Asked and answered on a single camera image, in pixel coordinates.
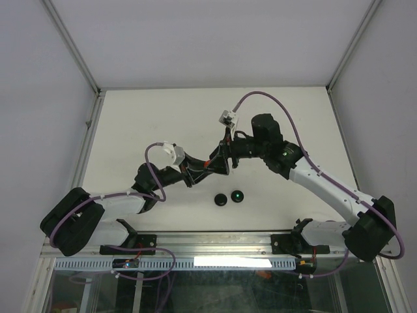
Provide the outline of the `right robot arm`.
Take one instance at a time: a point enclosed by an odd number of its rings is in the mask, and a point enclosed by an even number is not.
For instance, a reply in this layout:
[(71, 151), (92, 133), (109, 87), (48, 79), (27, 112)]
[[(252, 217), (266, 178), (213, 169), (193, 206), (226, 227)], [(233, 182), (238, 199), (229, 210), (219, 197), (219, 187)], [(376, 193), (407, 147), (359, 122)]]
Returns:
[(343, 218), (341, 222), (298, 221), (291, 231), (296, 251), (307, 252), (318, 245), (340, 246), (363, 261), (372, 261), (395, 235), (390, 199), (375, 199), (322, 171), (300, 145), (283, 139), (278, 122), (269, 113), (252, 118), (252, 136), (238, 136), (238, 117), (233, 111), (225, 110), (219, 122), (225, 126), (225, 136), (205, 162), (206, 170), (227, 175), (241, 159), (260, 158), (269, 170), (309, 190)]

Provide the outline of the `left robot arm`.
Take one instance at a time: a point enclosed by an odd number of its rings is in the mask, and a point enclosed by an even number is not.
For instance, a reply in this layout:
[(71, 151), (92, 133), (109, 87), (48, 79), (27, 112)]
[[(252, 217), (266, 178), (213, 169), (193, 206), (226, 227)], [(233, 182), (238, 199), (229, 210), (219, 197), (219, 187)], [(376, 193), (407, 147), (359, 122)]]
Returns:
[(146, 161), (125, 192), (93, 196), (81, 187), (73, 188), (43, 218), (40, 229), (64, 256), (73, 256), (87, 245), (114, 245), (126, 254), (135, 249), (137, 239), (135, 231), (122, 224), (124, 216), (146, 213), (166, 201), (167, 186), (183, 182), (192, 187), (217, 172), (212, 159), (190, 155), (162, 169)]

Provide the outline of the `black case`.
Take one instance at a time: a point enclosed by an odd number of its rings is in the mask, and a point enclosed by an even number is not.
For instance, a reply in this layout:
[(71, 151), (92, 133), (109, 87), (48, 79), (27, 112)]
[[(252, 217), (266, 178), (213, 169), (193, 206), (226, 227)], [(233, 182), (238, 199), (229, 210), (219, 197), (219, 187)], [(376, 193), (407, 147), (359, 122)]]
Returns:
[(244, 199), (244, 193), (241, 190), (234, 190), (231, 193), (231, 199), (235, 203), (240, 203)]
[(214, 203), (219, 207), (226, 205), (227, 201), (227, 196), (223, 193), (219, 193), (214, 197)]

